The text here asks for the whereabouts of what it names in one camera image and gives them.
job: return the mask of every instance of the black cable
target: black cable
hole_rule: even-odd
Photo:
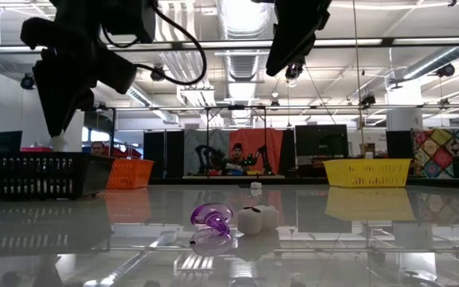
[[[135,64],[135,66],[137,66],[139,68],[142,68],[142,69],[146,69],[146,70],[151,71],[153,73],[157,73],[160,76],[164,77],[164,79],[170,81],[173,84],[177,84],[177,85],[194,85],[194,84],[198,83],[200,80],[203,79],[203,77],[205,77],[206,69],[208,68],[208,64],[206,63],[205,51],[203,50],[203,48],[199,44],[198,40],[196,40],[196,38],[194,36],[192,36],[189,32],[187,32],[187,30],[183,29],[183,27],[181,27],[179,24],[177,24],[173,20],[169,19],[166,15],[164,15],[159,10],[158,2],[156,0],[152,0],[151,2],[152,2],[151,6],[152,6],[153,10],[157,13],[157,15],[159,17],[161,17],[169,25],[171,25],[171,26],[175,27],[176,29],[178,29],[180,32],[182,32],[185,36],[187,36],[193,42],[193,44],[196,46],[196,49],[201,54],[203,68],[202,68],[201,74],[195,80],[184,82],[184,81],[179,81],[179,80],[173,79],[172,77],[166,76],[164,71],[159,70],[159,69],[154,69],[154,68],[149,67],[147,65]]]
[[[105,27],[102,26],[102,33],[104,33],[104,37],[106,40],[108,40],[109,44],[115,46],[116,48],[120,48],[120,49],[126,49],[126,48],[130,48],[132,47],[133,45],[135,44],[138,44],[139,43],[139,39],[136,38],[134,41],[130,42],[130,43],[127,43],[127,44],[118,44],[118,43],[115,43],[110,37],[109,37],[109,34],[108,34],[108,31],[105,29]]]

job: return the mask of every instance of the man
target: man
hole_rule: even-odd
[[[233,150],[231,151],[231,159],[229,161],[232,164],[241,164],[244,159],[242,158],[243,148],[241,143],[236,143],[233,145]]]
[[[92,155],[104,155],[104,143],[93,142],[92,143]]]

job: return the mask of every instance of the red backdrop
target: red backdrop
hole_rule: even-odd
[[[283,131],[277,131],[267,128],[267,153],[269,155],[270,167],[273,173],[279,170],[279,159],[281,157],[281,145],[283,142]],[[242,129],[229,134],[229,157],[233,145],[241,143],[243,156],[248,154],[256,155],[258,148],[265,144],[265,130],[264,129]],[[263,171],[263,159],[261,156],[255,166],[250,168],[251,171]]]

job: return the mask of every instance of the colorful quilt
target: colorful quilt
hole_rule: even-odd
[[[450,179],[453,156],[459,156],[459,128],[413,130],[412,141],[416,173],[435,179]]]

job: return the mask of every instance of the white pillar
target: white pillar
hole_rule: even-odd
[[[387,89],[387,104],[422,104],[421,85],[419,80],[401,83],[402,88]],[[387,111],[388,131],[409,131],[422,129],[422,109],[398,108]]]

